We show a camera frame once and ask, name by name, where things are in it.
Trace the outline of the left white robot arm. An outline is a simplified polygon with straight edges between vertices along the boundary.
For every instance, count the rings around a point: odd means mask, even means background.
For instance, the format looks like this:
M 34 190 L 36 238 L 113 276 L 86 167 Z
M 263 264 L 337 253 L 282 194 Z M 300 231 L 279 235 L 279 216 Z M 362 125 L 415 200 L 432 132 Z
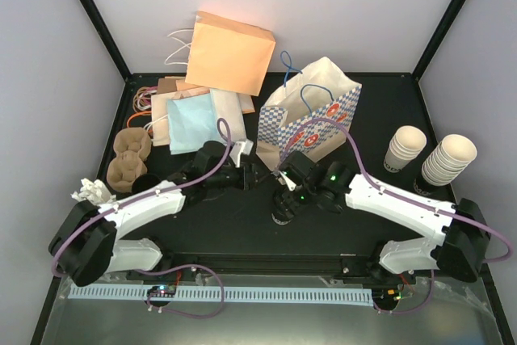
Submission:
M 76 203 L 49 243 L 52 273 L 68 276 L 79 287 L 118 271 L 135 270 L 156 280 L 167 278 L 173 271 L 173 259 L 151 239 L 128 240 L 126 235 L 189 209 L 214 191 L 230 187 L 248 191 L 259 182 L 257 165 L 247 159 L 252 141 L 233 137 L 223 118 L 216 125 L 221 140 L 205 142 L 193 160 L 168 180 L 111 203 Z

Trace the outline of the blue checkered paper bag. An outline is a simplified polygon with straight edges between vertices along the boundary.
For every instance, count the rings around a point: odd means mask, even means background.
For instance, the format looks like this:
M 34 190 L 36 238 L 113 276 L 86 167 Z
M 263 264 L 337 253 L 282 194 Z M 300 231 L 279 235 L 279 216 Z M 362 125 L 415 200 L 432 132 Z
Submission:
M 256 154 L 274 170 L 292 151 L 317 162 L 336 150 L 346 137 L 335 127 L 351 127 L 362 91 L 328 57 L 303 69 L 292 65 L 287 51 L 280 54 L 286 67 L 281 86 L 260 109 Z

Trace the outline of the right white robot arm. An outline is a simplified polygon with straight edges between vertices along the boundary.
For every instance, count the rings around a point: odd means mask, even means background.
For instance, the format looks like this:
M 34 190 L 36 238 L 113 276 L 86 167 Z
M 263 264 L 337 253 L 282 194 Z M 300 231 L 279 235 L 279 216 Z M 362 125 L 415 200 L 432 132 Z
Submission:
M 273 197 L 275 222 L 285 225 L 314 204 L 332 213 L 347 208 L 369 212 L 413 230 L 417 238 L 388 241 L 376 257 L 369 259 L 368 275 L 377 283 L 411 270 L 441 270 L 457 280 L 473 282 L 482 265 L 490 262 L 485 254 L 491 238 L 499 239 L 507 248 L 497 261 L 513 255 L 510 241 L 485 224 L 481 210 L 471 200 L 462 199 L 458 204 L 433 200 L 373 178 L 364 168 L 353 137 L 347 140 L 359 173 L 342 162 L 324 168 L 295 150 L 302 132 L 318 121 L 309 120 L 295 129 L 286 146 L 266 164 L 284 185 Z

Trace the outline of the single white paper cup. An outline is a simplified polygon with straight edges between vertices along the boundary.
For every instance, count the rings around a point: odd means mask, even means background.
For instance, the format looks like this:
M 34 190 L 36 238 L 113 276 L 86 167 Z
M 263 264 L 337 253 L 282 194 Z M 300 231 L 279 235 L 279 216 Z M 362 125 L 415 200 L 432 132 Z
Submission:
M 272 210 L 271 217 L 277 225 L 287 225 L 294 218 L 294 214 L 291 210 L 286 208 L 274 208 Z

